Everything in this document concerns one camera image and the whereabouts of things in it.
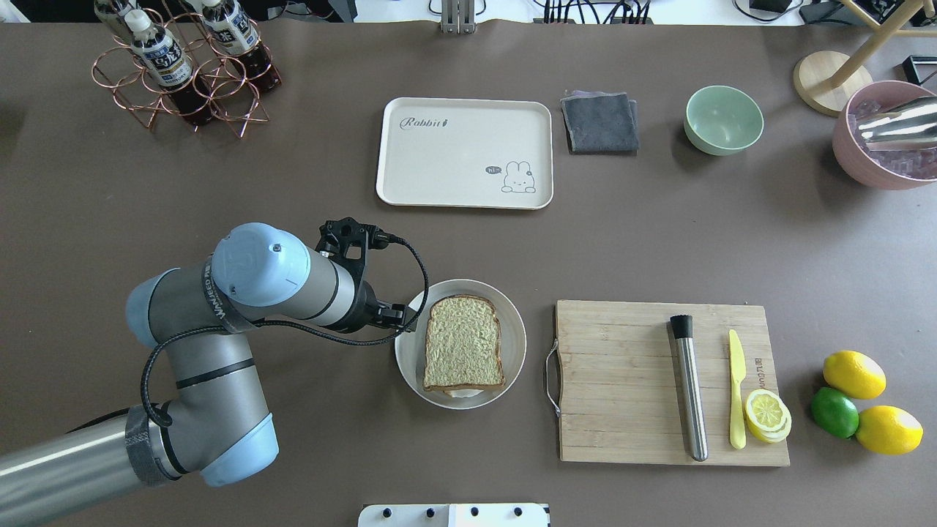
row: gray folded cloth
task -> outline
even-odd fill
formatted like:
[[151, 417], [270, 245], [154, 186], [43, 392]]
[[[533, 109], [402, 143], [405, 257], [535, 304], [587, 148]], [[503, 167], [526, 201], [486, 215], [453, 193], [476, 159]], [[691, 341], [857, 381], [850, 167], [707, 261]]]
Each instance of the gray folded cloth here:
[[638, 141], [638, 103], [628, 94], [573, 91], [560, 100], [574, 153], [631, 152]]

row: cutting board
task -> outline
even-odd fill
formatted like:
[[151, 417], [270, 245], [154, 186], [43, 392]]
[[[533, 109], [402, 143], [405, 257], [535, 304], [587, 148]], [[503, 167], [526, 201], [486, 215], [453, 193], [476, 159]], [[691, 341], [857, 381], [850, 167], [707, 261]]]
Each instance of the cutting board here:
[[[679, 314], [693, 317], [709, 447], [703, 462], [687, 453], [682, 428], [677, 359], [668, 324]], [[765, 309], [760, 306], [559, 300], [560, 459], [789, 466], [786, 441], [767, 444], [747, 432], [745, 448], [735, 450], [729, 444], [729, 329], [736, 330], [745, 349], [743, 400], [760, 387], [778, 393]]]

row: wooden stand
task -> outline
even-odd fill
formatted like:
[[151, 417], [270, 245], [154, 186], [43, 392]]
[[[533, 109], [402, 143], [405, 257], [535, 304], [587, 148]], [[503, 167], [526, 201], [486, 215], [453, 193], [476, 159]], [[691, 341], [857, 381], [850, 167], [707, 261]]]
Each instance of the wooden stand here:
[[901, 29], [921, 8], [929, 17], [934, 16], [933, 0], [905, 0], [882, 24], [853, 0], [842, 0], [842, 3], [875, 33], [852, 57], [837, 52], [817, 52], [804, 57], [794, 67], [794, 88], [800, 98], [817, 112], [833, 117], [840, 114], [855, 92], [872, 83], [871, 75], [862, 65], [890, 38], [895, 35], [937, 37], [933, 31]]

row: plate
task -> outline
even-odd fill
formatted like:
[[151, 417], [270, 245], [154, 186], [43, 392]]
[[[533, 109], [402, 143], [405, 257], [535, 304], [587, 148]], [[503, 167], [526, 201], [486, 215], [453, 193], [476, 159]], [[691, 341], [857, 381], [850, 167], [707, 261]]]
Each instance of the plate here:
[[[495, 313], [501, 322], [501, 369], [504, 371], [504, 386], [497, 390], [481, 390], [470, 397], [450, 397], [444, 392], [423, 390], [423, 373], [426, 369], [426, 321], [429, 319], [429, 310], [442, 298], [454, 294], [474, 294], [488, 299], [495, 306]], [[417, 294], [409, 306], [417, 309], [421, 300], [423, 293]], [[480, 281], [453, 279], [430, 286], [426, 308], [416, 324], [416, 330], [397, 337], [394, 349], [400, 374], [418, 396], [442, 408], [470, 410], [501, 397], [514, 384], [527, 355], [527, 332], [517, 308], [501, 291]]]
[[553, 127], [539, 102], [396, 98], [378, 196], [391, 205], [539, 209], [553, 199]]

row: robotic arm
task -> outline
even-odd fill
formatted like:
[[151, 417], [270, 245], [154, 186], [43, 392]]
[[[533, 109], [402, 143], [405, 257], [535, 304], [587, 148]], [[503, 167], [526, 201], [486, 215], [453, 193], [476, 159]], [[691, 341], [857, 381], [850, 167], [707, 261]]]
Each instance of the robotic arm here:
[[[339, 333], [366, 325], [395, 330], [368, 342], [322, 334], [377, 344], [412, 331], [423, 309], [382, 302], [364, 281], [372, 248], [405, 245], [420, 262], [405, 240], [352, 218], [328, 221], [320, 233], [312, 250], [290, 233], [247, 223], [204, 264], [170, 269], [137, 286], [127, 300], [127, 323], [140, 342], [156, 348], [141, 382], [143, 405], [0, 458], [0, 525], [40, 524], [190, 472], [220, 487], [273, 462], [273, 416], [245, 332], [298, 325], [263, 320], [272, 315]], [[360, 250], [358, 258], [349, 256], [352, 248]], [[151, 405], [147, 381], [161, 350], [179, 397]]]

